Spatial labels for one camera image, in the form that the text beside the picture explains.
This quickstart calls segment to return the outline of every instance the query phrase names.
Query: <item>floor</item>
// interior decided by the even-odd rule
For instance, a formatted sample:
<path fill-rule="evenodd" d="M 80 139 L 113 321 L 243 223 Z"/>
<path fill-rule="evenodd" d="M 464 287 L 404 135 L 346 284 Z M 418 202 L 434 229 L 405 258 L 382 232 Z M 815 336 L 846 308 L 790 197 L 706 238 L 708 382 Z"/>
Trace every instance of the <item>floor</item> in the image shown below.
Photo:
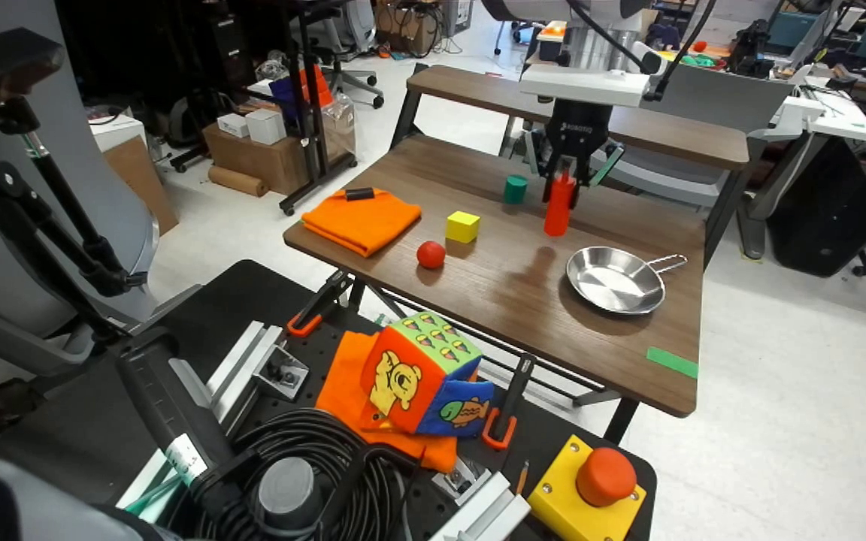
<path fill-rule="evenodd" d="M 431 63 L 512 73 L 517 52 L 494 57 L 494 33 L 496 25 L 475 12 L 471 32 Z M 359 156 L 371 166 L 387 150 L 411 61 L 361 68 L 377 69 L 387 96 L 382 111 L 359 109 Z M 503 119 L 426 103 L 421 131 L 496 150 Z M 180 225 L 159 242 L 150 271 L 159 301 L 236 258 L 310 288 L 330 273 L 281 248 L 279 235 L 293 219 L 279 213 L 279 197 L 209 186 L 205 166 L 172 175 L 167 186 Z M 572 419 L 597 432 L 608 415 L 610 406 L 588 406 Z M 624 448 L 647 458 L 660 481 L 651 537 L 866 537 L 866 281 L 815 281 L 771 258 L 749 261 L 726 232 L 702 284 L 697 411 L 668 419 L 640 409 Z"/>

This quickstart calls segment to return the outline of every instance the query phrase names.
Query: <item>frying pan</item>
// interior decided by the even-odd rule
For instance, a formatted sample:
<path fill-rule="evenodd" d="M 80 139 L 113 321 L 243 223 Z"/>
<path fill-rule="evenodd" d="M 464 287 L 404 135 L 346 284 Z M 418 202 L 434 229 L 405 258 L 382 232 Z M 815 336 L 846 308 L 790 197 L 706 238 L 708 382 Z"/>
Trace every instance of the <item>frying pan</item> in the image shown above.
<path fill-rule="evenodd" d="M 642 261 L 624 249 L 584 248 L 572 256 L 566 277 L 585 305 L 605 312 L 650 315 L 668 296 L 660 273 L 686 261 L 683 253 Z"/>

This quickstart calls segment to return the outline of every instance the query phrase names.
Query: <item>wire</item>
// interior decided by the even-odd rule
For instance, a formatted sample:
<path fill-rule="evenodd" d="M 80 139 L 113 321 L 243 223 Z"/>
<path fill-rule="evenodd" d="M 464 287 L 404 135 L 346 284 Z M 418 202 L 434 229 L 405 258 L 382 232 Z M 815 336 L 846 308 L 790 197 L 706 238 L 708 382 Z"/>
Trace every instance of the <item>wire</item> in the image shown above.
<path fill-rule="evenodd" d="M 655 90 L 651 90 L 650 96 L 642 96 L 642 99 L 660 99 L 660 96 L 665 96 L 665 90 L 668 90 L 668 84 L 670 84 L 670 77 L 679 69 L 679 61 L 686 57 L 686 52 L 691 48 L 691 43 L 693 43 L 693 39 L 699 36 L 699 32 L 706 27 L 706 18 L 708 18 L 713 5 L 716 5 L 716 0 L 706 0 L 697 25 L 691 27 L 691 36 L 687 36 L 686 46 L 675 52 L 674 68 L 665 69 L 665 77 L 660 77 L 660 83 L 655 84 Z"/>
<path fill-rule="evenodd" d="M 404 481 L 399 458 L 386 448 L 364 444 L 336 419 L 320 409 L 293 409 L 269 419 L 230 444 L 236 458 L 245 458 L 228 478 L 236 481 L 250 504 L 236 504 L 222 518 L 200 513 L 193 537 L 253 541 L 253 537 L 323 537 L 323 541 L 373 541 L 397 537 L 404 527 Z M 349 492 L 342 509 L 326 509 L 316 527 L 303 533 L 276 533 L 261 527 L 261 509 L 253 501 L 255 486 L 269 463 L 281 458 L 300 458 L 316 469 L 326 492 Z"/>
<path fill-rule="evenodd" d="M 579 18 L 588 32 L 596 32 L 600 39 L 608 39 L 622 57 L 629 57 L 631 63 L 638 63 L 638 69 L 642 73 L 642 61 L 640 61 L 638 54 L 631 54 L 622 43 L 617 43 L 600 25 L 596 25 L 576 0 L 566 0 L 566 4 L 576 12 L 576 18 Z"/>

